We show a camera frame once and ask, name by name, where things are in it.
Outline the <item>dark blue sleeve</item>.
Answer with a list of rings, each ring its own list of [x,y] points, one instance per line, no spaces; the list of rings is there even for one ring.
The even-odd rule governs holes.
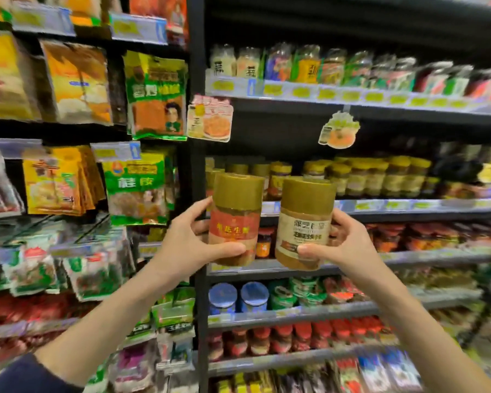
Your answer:
[[[0,373],[0,393],[83,393],[84,387],[67,383],[26,354]]]

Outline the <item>beige label jar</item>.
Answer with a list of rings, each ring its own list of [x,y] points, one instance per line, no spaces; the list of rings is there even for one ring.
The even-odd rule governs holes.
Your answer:
[[[303,257],[300,245],[326,245],[336,197],[335,185],[326,179],[288,177],[284,180],[275,258],[283,266],[300,271],[317,270],[321,261]]]

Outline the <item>person's left forearm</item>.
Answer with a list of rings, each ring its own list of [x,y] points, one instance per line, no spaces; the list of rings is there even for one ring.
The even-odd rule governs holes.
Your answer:
[[[36,359],[64,382],[84,387],[156,300],[185,275],[175,261],[153,259],[81,321],[37,350]]]

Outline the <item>row of red sauce jars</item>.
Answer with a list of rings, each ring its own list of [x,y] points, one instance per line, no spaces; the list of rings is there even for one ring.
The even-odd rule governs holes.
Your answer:
[[[378,252],[491,247],[491,221],[365,225]]]

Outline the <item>person's left hand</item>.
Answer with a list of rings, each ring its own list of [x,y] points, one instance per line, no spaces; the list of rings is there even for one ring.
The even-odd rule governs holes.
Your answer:
[[[180,281],[195,274],[205,262],[203,235],[196,236],[191,224],[212,205],[212,197],[193,203],[173,219],[160,249],[144,268],[144,277],[151,278],[152,287],[159,292],[174,288]]]

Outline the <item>green-topped hanging promo tag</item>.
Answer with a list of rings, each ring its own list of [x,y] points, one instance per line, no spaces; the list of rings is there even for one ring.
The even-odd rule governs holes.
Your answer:
[[[322,127],[318,144],[333,149],[347,149],[355,143],[360,123],[349,112],[336,112]]]

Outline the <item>green packet with portrait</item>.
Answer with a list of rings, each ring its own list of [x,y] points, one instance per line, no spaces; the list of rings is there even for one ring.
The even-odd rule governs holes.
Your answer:
[[[187,63],[127,51],[124,75],[132,139],[186,141]]]

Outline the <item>row of red packets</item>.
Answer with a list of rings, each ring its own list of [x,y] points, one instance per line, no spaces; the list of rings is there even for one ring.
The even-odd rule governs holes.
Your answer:
[[[40,293],[22,297],[2,293],[0,294],[0,325],[83,317],[97,305],[98,302],[79,302],[70,293]]]

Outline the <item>row of red-lid jars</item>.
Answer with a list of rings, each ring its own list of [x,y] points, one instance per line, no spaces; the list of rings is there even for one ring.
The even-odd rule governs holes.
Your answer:
[[[379,317],[338,318],[212,333],[208,337],[208,360],[213,363],[248,356],[376,344],[398,344],[391,328]]]

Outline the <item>row of colourful bottom packets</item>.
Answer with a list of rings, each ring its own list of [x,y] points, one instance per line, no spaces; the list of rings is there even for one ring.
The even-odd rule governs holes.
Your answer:
[[[425,393],[406,352],[355,353],[322,362],[257,370],[234,370],[211,377],[208,393]]]

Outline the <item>small orange jar, red lid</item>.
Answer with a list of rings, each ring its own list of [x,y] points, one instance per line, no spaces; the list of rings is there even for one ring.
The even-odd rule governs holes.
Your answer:
[[[273,227],[263,227],[259,229],[255,250],[256,259],[267,259],[270,257],[273,234]]]

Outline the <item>row of dark bottles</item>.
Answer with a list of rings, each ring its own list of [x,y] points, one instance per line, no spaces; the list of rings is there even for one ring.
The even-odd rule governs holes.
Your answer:
[[[443,142],[429,176],[436,198],[491,198],[491,145]]]

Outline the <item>black shelf unit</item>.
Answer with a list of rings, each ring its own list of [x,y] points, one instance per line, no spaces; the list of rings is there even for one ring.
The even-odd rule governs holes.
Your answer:
[[[322,51],[342,47],[349,53],[416,56],[424,64],[436,59],[491,65],[491,0],[187,0],[190,26],[190,94],[204,95],[210,51],[232,45],[236,51],[251,46],[270,48],[287,42],[295,47],[317,44]],[[195,139],[190,145],[193,199],[205,195],[202,166],[205,156],[233,162],[282,161],[300,174],[304,161],[335,156],[318,144],[322,121],[335,112],[351,112],[362,129],[355,151],[373,151],[391,144],[395,136],[453,138],[491,145],[491,115],[434,112],[376,106],[329,105],[263,99],[228,98],[235,108],[233,136],[228,143]],[[340,199],[335,208],[364,224],[482,222],[491,220],[491,198],[363,198]],[[491,248],[399,251],[383,254],[393,271],[449,268],[491,262]],[[210,363],[208,337],[212,333],[261,326],[317,322],[338,318],[377,316],[372,301],[297,306],[258,313],[210,316],[208,292],[218,283],[238,286],[291,277],[332,277],[341,271],[332,264],[318,270],[291,270],[276,259],[261,259],[243,267],[213,265],[197,272],[199,392],[208,393],[211,377],[234,370],[257,370],[340,359],[384,345],[356,345],[343,349],[309,350],[285,355],[242,357]]]

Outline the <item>person's right forearm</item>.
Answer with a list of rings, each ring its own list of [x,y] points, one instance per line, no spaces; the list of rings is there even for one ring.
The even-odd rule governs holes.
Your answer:
[[[356,268],[352,280],[376,302],[430,393],[491,393],[491,378],[380,259]]]

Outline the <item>green packet with clear window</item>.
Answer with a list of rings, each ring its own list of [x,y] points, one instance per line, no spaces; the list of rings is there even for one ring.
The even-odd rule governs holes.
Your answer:
[[[114,226],[166,225],[165,156],[143,152],[138,160],[101,163],[110,222]]]

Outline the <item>person's right hand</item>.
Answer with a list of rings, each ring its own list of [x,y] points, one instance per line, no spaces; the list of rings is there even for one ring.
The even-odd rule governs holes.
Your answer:
[[[337,236],[337,244],[328,245],[331,264],[337,266],[364,293],[370,294],[377,288],[379,279],[390,274],[389,268],[380,258],[369,234],[359,221],[345,212],[334,209],[330,231]]]

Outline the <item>orange and white food packet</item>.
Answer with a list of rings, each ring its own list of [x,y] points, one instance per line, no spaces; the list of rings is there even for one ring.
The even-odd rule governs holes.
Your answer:
[[[68,125],[113,125],[107,58],[102,48],[40,40],[52,88],[55,117]]]

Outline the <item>bunch of yellow hanging packets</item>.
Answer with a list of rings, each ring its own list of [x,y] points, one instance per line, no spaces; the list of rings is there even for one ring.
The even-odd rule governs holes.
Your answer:
[[[29,214],[82,216],[106,200],[103,178],[89,145],[26,150],[22,169]]]

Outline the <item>row of green-white spice packets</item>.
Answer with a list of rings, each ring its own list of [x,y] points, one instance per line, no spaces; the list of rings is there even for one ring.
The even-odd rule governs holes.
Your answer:
[[[0,248],[0,290],[14,297],[72,291],[79,302],[102,301],[136,272],[126,228],[61,242],[33,235]]]

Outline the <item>blue-lid jar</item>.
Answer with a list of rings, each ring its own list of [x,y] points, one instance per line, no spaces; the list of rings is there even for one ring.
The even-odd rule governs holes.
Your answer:
[[[213,285],[208,292],[209,314],[235,314],[238,292],[234,285],[222,282]]]
[[[240,312],[262,312],[268,308],[269,290],[256,281],[242,285],[240,290]]]

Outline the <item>row of green tubs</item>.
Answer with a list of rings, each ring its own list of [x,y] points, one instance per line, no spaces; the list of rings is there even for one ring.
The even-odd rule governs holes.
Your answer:
[[[297,306],[314,307],[327,300],[327,291],[318,277],[291,277],[268,283],[268,307],[283,310]]]

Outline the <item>pink hanging promo tag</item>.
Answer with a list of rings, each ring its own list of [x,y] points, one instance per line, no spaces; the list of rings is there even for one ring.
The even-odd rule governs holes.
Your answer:
[[[233,112],[228,98],[196,94],[187,110],[187,138],[228,143]]]

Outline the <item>row of gold-lid jars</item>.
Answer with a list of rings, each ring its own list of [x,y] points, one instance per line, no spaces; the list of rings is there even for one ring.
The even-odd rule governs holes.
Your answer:
[[[328,180],[337,198],[432,198],[441,182],[432,162],[409,156],[387,158],[335,157],[304,161],[301,174],[282,161],[232,162],[230,158],[205,158],[206,187],[212,189],[215,174],[231,172],[264,179],[264,200],[280,200],[286,178]]]

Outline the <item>clear price label holder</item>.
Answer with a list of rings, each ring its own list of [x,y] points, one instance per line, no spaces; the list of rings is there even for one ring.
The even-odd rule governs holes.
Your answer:
[[[117,12],[109,14],[111,38],[117,41],[168,45],[166,24],[166,19],[158,17]]]
[[[76,37],[71,10],[28,1],[14,0],[11,5],[13,31]]]
[[[139,141],[91,143],[91,150],[96,162],[141,160]]]

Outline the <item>shelf strip with yellow labels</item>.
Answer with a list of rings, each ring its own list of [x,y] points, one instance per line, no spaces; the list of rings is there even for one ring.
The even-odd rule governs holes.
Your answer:
[[[491,101],[482,98],[215,76],[211,71],[206,72],[205,93],[227,98],[491,115]]]

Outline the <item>red label jar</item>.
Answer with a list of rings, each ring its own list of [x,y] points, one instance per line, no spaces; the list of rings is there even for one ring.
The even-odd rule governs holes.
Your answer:
[[[215,261],[223,267],[243,267],[255,260],[264,192],[264,178],[219,172],[215,174],[210,209],[209,244],[236,242],[246,250]]]

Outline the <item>orange-red packet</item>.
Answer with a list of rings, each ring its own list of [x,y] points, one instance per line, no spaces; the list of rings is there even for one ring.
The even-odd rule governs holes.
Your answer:
[[[187,48],[190,37],[187,0],[129,0],[129,11],[138,16],[165,19],[169,44]]]

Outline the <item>large yellow food packet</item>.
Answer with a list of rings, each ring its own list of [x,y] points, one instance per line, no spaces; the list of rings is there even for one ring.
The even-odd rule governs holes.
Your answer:
[[[40,121],[29,54],[9,31],[0,30],[0,119]]]

